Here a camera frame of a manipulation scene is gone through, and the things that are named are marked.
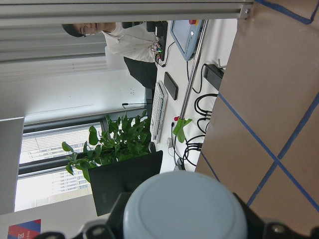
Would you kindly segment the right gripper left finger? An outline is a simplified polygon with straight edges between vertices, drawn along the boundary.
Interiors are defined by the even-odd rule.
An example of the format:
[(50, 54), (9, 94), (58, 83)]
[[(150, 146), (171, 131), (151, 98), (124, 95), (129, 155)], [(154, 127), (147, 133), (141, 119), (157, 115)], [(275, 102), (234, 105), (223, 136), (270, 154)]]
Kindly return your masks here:
[(107, 225), (110, 227), (115, 238), (117, 239), (124, 238), (124, 233), (123, 233), (124, 210), (131, 194), (132, 192), (123, 192), (118, 196), (107, 221)]

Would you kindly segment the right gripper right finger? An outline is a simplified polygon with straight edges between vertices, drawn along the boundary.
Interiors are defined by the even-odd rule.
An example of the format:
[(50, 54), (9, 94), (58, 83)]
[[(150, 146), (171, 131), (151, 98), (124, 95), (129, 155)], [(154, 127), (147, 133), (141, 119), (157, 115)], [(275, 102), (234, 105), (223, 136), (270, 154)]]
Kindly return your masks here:
[(233, 193), (233, 195), (236, 197), (245, 215), (248, 231), (247, 238), (262, 239), (264, 231), (264, 222), (250, 207), (247, 206), (247, 204), (236, 193)]

